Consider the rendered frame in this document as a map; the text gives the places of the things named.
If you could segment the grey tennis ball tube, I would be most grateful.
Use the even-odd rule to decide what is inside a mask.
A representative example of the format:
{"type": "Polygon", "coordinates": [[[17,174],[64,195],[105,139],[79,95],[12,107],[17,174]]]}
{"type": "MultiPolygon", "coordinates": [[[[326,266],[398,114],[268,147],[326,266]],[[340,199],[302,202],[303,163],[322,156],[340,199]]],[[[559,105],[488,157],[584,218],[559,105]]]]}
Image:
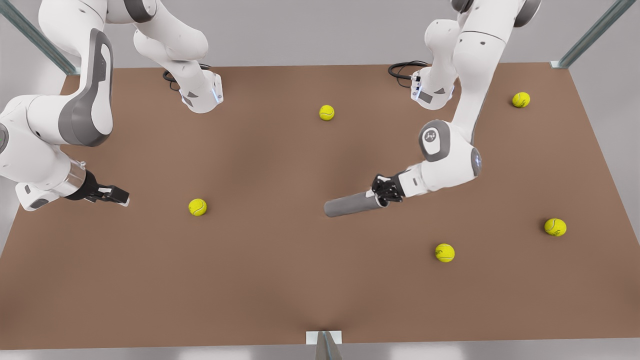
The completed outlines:
{"type": "Polygon", "coordinates": [[[378,196],[370,189],[366,192],[327,201],[323,206],[323,210],[326,216],[334,218],[388,206],[388,200],[378,196]]]}

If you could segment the silver frame post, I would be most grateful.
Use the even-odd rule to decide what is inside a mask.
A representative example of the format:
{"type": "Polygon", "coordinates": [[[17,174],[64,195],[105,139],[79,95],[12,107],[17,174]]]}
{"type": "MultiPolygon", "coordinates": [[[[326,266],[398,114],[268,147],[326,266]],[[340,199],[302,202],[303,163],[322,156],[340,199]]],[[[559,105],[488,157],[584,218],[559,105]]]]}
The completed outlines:
{"type": "Polygon", "coordinates": [[[63,73],[67,76],[80,74],[80,69],[66,59],[54,44],[25,18],[9,0],[0,0],[0,14],[63,73]]]}
{"type": "Polygon", "coordinates": [[[594,43],[601,38],[610,27],[626,13],[637,0],[615,0],[600,18],[583,34],[576,43],[560,58],[550,61],[551,68],[568,69],[594,43]]]}
{"type": "Polygon", "coordinates": [[[338,345],[343,344],[341,330],[306,331],[306,344],[315,346],[315,360],[343,360],[338,345]]]}

